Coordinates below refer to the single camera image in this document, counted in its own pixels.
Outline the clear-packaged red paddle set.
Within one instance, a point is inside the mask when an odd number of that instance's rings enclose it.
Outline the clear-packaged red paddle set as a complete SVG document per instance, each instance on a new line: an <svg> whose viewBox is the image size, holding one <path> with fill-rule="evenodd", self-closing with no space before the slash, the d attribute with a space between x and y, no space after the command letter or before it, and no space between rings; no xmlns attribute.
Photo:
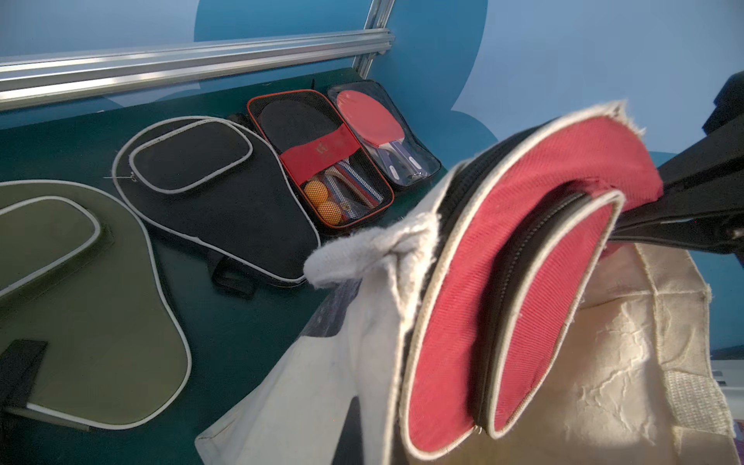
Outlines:
<svg viewBox="0 0 744 465"><path fill-rule="evenodd" d="M441 162L413 133L380 83L365 79L339 84L327 96L396 191L436 176Z"/></svg>

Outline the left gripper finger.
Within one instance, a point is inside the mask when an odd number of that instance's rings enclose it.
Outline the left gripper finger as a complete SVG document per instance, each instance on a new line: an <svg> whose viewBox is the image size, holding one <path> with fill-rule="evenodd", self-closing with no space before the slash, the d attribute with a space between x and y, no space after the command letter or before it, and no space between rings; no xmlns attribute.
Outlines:
<svg viewBox="0 0 744 465"><path fill-rule="evenodd" d="M364 465L360 399L354 397L338 439L332 465Z"/></svg>

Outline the olive green paddle case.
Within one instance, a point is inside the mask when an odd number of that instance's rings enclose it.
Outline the olive green paddle case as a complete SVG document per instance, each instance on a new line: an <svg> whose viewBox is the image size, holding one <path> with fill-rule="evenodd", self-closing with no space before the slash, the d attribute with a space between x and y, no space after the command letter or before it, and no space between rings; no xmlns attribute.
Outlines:
<svg viewBox="0 0 744 465"><path fill-rule="evenodd" d="M124 430L153 420L192 369L145 225L80 183L1 186L1 411Z"/></svg>

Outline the maroon red paddle case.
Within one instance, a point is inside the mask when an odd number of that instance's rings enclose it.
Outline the maroon red paddle case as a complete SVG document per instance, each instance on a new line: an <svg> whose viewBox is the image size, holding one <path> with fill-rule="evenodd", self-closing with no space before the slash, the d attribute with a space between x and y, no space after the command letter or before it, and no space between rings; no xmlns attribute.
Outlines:
<svg viewBox="0 0 744 465"><path fill-rule="evenodd" d="M620 216L662 180L623 101L520 131L451 171L405 358L403 448L504 437L548 377Z"/></svg>

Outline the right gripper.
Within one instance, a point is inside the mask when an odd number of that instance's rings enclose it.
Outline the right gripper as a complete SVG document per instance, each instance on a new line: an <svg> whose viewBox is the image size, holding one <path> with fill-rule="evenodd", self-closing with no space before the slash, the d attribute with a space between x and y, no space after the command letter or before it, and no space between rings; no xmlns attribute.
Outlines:
<svg viewBox="0 0 744 465"><path fill-rule="evenodd" d="M743 74L728 78L705 137L658 168L658 201L623 213L613 242L639 242L743 260Z"/></svg>

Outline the cream canvas tote bag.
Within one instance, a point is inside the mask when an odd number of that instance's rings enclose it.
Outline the cream canvas tote bag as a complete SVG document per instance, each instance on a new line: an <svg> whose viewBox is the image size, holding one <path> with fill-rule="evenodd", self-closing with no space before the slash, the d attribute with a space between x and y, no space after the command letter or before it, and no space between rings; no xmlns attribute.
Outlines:
<svg viewBox="0 0 744 465"><path fill-rule="evenodd" d="M329 242L306 269L331 289L269 375L196 439L207 464L331 464L360 399L364 464L736 464L710 362L709 286L690 255L628 245L600 261L548 377L502 438L435 460L403 448L404 339L431 262L438 185L401 221Z"/></svg>

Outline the black white-piped paddle case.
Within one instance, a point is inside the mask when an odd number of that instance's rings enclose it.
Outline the black white-piped paddle case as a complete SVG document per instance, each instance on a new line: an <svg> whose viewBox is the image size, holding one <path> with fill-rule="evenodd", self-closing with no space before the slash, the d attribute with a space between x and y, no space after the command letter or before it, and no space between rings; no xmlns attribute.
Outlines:
<svg viewBox="0 0 744 465"><path fill-rule="evenodd" d="M260 283L296 288L321 236L275 150L228 119L188 115L139 131L112 180L149 226L197 246L212 284L253 296Z"/></svg>

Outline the black red paddle case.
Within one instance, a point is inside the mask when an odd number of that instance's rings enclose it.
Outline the black red paddle case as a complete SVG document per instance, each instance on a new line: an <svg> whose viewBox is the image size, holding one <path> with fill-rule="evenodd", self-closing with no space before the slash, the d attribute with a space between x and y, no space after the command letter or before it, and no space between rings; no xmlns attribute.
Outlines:
<svg viewBox="0 0 744 465"><path fill-rule="evenodd" d="M387 182L362 143L329 98L311 89L254 97L246 104L259 133L279 155L294 188L322 230L342 234L379 217L394 201ZM343 210L344 220L331 226L303 191L317 179L329 190L329 201Z"/></svg>

